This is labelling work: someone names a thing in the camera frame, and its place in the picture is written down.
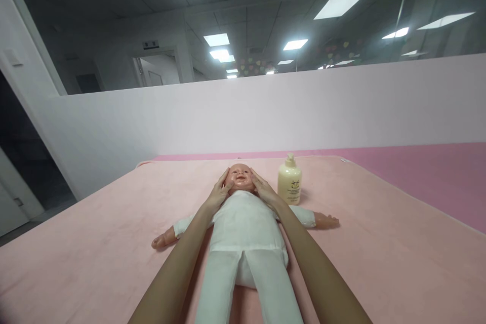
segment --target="lotion bottle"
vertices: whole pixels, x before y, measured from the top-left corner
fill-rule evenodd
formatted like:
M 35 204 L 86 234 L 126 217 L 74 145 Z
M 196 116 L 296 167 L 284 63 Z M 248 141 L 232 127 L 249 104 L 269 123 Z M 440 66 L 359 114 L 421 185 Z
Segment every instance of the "lotion bottle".
M 294 154 L 287 155 L 285 163 L 278 169 L 277 193 L 287 204 L 297 205 L 300 201 L 302 170 L 295 164 Z

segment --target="pink blanket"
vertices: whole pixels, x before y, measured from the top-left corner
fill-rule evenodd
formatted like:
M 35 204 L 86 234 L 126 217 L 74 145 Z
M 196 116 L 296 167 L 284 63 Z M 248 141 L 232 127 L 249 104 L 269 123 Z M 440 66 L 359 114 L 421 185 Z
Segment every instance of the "pink blanket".
M 238 162 L 276 187 L 281 159 Z M 342 223 L 311 234 L 375 324 L 484 321 L 486 236 L 339 157 L 297 162 L 304 172 L 301 206 Z M 172 249 L 156 252 L 152 239 L 194 213 L 233 163 L 145 164 L 1 247 L 0 322 L 127 322 Z M 317 323 L 290 249 L 289 256 L 304 320 Z M 185 322 L 194 320 L 205 260 L 204 253 Z M 262 322 L 255 291 L 235 289 L 231 321 Z

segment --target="white onesie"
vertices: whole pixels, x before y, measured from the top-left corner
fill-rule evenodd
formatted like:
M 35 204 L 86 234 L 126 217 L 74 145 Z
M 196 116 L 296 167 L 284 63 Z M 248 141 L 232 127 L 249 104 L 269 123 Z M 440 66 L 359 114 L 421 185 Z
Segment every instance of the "white onesie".
M 290 207 L 305 227 L 315 226 L 313 211 Z M 193 217 L 174 224 L 177 238 Z M 257 289 L 265 324 L 303 323 L 287 274 L 289 257 L 276 219 L 277 215 L 264 202 L 247 191 L 236 191 L 214 215 L 197 324 L 228 323 L 235 284 Z

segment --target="doll head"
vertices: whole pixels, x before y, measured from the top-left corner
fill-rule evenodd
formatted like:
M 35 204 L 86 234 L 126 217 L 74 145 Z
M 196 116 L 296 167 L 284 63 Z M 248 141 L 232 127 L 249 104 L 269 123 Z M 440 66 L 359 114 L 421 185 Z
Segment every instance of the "doll head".
M 250 171 L 250 167 L 248 167 L 247 165 L 232 165 L 229 169 L 228 176 L 226 176 L 224 184 L 226 185 L 231 181 L 233 181 L 234 185 L 229 191 L 230 195 L 232 195 L 237 190 L 244 190 L 251 193 L 255 191 L 255 185 L 252 182 L 252 172 Z

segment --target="doll arm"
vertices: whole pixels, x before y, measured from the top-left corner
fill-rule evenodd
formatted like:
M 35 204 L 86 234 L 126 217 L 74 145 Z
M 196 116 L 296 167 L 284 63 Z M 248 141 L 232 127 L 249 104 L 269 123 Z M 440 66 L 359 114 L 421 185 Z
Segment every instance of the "doll arm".
M 180 239 L 182 236 L 182 233 L 184 233 L 191 223 L 192 219 L 194 218 L 194 215 L 191 215 L 187 218 L 183 218 L 181 220 L 178 220 L 177 223 L 175 223 L 173 226 L 171 226 L 169 229 L 165 231 L 164 234 L 159 235 L 157 238 L 155 238 L 152 242 L 152 248 L 154 249 L 161 249 L 165 246 L 168 246 L 172 243 L 174 243 L 176 240 Z M 211 219 L 211 222 L 209 226 L 214 224 L 214 220 Z
M 306 228 L 331 229 L 339 226 L 339 220 L 330 215 L 326 216 L 295 205 L 290 205 L 290 210 Z

